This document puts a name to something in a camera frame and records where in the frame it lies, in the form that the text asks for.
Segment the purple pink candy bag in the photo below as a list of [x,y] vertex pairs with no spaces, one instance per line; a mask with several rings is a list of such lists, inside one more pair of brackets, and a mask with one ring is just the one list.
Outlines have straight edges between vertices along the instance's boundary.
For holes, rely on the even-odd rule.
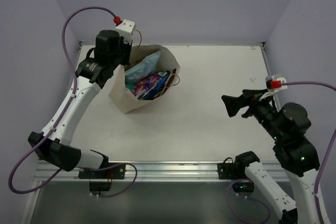
[[141,95],[145,94],[149,91],[154,84],[156,84],[160,80],[161,76],[158,74],[154,74],[148,76],[133,86],[133,94],[135,97],[139,98]]

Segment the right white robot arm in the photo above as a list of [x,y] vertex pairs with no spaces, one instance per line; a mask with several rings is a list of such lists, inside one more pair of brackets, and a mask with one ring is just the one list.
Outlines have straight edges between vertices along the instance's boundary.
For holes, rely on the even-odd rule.
[[243,90],[238,97],[223,95],[222,101],[229,117],[247,108],[242,117],[253,116],[273,138],[275,157],[294,197],[285,193],[252,151],[237,155],[232,163],[218,164],[218,169],[228,178],[251,180],[272,206],[279,223],[330,223],[318,182],[322,166],[316,148],[305,137],[311,126],[306,109],[290,102],[277,110],[267,90]]

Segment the beige paper bag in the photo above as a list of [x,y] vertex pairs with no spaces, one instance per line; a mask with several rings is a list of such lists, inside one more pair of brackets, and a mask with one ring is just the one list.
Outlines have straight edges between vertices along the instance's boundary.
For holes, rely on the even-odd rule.
[[155,72],[148,76],[154,75],[157,72],[165,72],[165,71],[172,72],[174,69],[176,69],[176,75],[175,75],[174,81],[172,82],[170,87],[167,89],[167,91],[170,88],[179,84],[180,65],[176,57],[167,47],[164,47],[161,45],[133,46],[131,50],[130,64],[126,66],[117,67],[117,69],[114,71],[114,76],[112,77],[112,88],[109,94],[109,97],[114,103],[114,105],[122,113],[127,114],[135,109],[143,107],[151,103],[152,101],[154,101],[154,99],[153,100],[143,100],[142,96],[144,94],[141,95],[139,98],[135,97],[133,92],[131,92],[129,89],[125,87],[126,82],[125,82],[124,74],[126,70],[129,70],[131,67],[140,63],[146,56],[151,55],[152,53],[155,53],[157,51],[161,51],[160,59],[157,63]]

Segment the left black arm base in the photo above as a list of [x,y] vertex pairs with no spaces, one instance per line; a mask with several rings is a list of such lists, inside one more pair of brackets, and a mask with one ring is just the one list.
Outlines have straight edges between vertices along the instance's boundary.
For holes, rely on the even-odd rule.
[[125,171],[125,163],[108,163],[103,165],[103,170],[100,171],[83,169],[79,172],[78,178],[89,181],[89,192],[92,195],[107,198],[113,180],[123,180]]

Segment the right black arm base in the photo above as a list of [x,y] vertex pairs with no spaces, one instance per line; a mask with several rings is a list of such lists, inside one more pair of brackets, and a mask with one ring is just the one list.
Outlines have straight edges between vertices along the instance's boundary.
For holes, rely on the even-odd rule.
[[226,158],[223,162],[217,163],[218,178],[222,180],[231,180],[234,182],[232,190],[239,195],[251,195],[254,192],[254,183],[239,170],[238,163],[231,157]]

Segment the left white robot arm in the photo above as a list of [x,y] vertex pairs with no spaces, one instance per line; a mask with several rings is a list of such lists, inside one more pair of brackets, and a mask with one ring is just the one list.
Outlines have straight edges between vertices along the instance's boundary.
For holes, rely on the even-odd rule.
[[130,60],[132,33],[102,30],[96,44],[78,63],[75,80],[60,108],[40,133],[31,132],[28,142],[37,156],[67,172],[90,169],[97,178],[109,172],[108,157],[97,151],[71,146],[74,132],[87,107],[113,76],[119,65]]

